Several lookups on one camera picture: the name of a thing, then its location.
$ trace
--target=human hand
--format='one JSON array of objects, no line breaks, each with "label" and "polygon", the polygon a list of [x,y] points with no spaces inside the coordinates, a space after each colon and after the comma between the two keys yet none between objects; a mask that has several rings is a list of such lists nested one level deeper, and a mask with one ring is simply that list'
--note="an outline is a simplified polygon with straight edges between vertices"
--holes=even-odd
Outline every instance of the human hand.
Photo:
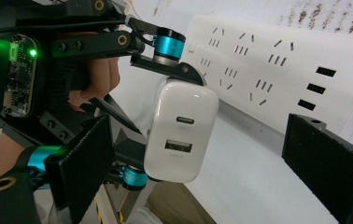
[{"label": "human hand", "polygon": [[[68,38],[83,35],[96,35],[94,32],[58,34],[58,38]],[[90,83],[83,91],[70,91],[69,103],[78,108],[93,97],[104,98],[120,82],[119,58],[107,58],[86,62]]]}]

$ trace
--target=circuit board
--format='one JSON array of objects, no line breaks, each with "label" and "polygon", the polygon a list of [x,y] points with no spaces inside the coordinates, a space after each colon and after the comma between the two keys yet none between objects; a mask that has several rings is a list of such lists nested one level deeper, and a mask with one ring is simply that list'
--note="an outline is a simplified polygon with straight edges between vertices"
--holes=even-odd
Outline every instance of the circuit board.
[{"label": "circuit board", "polygon": [[37,45],[32,38],[13,36],[4,97],[5,113],[12,117],[30,116],[37,52]]}]

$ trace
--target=power outlet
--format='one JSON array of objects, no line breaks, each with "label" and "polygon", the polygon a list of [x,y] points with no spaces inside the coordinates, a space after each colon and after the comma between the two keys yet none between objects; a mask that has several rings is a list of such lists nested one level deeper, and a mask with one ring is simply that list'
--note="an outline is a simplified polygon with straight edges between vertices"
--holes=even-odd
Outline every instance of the power outlet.
[{"label": "power outlet", "polygon": [[353,133],[353,36],[196,16],[182,61],[219,98],[285,133],[289,113]]}]

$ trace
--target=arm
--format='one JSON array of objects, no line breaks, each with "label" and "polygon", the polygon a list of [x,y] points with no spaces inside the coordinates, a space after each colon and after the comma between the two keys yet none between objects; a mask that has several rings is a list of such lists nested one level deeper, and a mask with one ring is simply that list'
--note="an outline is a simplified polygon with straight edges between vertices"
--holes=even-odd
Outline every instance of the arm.
[{"label": "arm", "polygon": [[6,134],[0,135],[0,175],[10,170],[24,148]]}]

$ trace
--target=green led light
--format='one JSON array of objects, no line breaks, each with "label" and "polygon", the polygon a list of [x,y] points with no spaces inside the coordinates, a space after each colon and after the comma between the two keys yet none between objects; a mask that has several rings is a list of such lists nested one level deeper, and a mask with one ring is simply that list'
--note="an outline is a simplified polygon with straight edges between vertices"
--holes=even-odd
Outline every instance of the green led light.
[{"label": "green led light", "polygon": [[29,54],[31,54],[32,57],[35,57],[37,55],[37,51],[35,49],[31,49]]}]

